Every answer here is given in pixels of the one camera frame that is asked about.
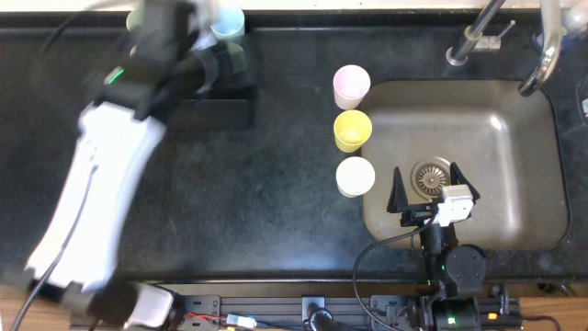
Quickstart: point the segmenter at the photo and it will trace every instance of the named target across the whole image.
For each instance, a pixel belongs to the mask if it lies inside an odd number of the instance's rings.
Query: green light
[[[119,78],[120,75],[122,75],[122,73],[124,73],[125,70],[124,69],[120,69],[119,72],[117,72],[117,74],[115,74],[114,76],[112,76],[112,78],[110,78],[110,80],[108,81],[108,84],[112,84],[112,82],[114,82],[117,78]]]

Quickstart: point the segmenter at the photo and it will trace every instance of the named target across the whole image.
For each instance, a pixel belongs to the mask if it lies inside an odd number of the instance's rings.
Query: sink drain
[[[430,157],[416,164],[412,173],[413,187],[425,199],[439,196],[441,188],[449,185],[449,162]]]

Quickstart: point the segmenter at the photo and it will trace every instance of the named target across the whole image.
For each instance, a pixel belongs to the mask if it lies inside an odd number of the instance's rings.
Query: faucet
[[[483,31],[496,15],[505,0],[491,0],[481,11],[476,21],[466,27],[463,36],[455,46],[446,52],[446,58],[452,65],[460,66],[468,60],[468,54],[474,50],[482,39]],[[540,0],[541,19],[543,21],[543,51],[539,65],[530,77],[518,87],[523,97],[532,95],[549,78],[558,62],[561,49],[561,13],[559,0]]]

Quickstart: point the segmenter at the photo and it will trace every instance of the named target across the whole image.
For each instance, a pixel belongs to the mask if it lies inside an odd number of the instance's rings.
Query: stainless steel sink
[[[361,109],[372,120],[361,154],[376,170],[364,195],[364,221],[376,239],[411,231],[386,212],[398,166],[409,203],[434,196],[456,162],[481,194],[472,217],[456,224],[461,244],[543,249],[569,217],[551,106],[540,92],[521,97],[519,82],[407,81],[372,87]],[[410,241],[395,243],[409,247]]]

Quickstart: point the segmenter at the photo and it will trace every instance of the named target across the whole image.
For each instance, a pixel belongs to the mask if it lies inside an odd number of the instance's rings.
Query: wooden floor
[[[9,330],[23,299],[0,298],[2,330]],[[588,330],[588,298],[522,298],[525,315],[546,314],[560,321],[563,330]],[[69,314],[54,303],[36,301],[31,306],[20,330],[65,331],[69,326]],[[524,323],[528,330],[555,330],[551,322]]]

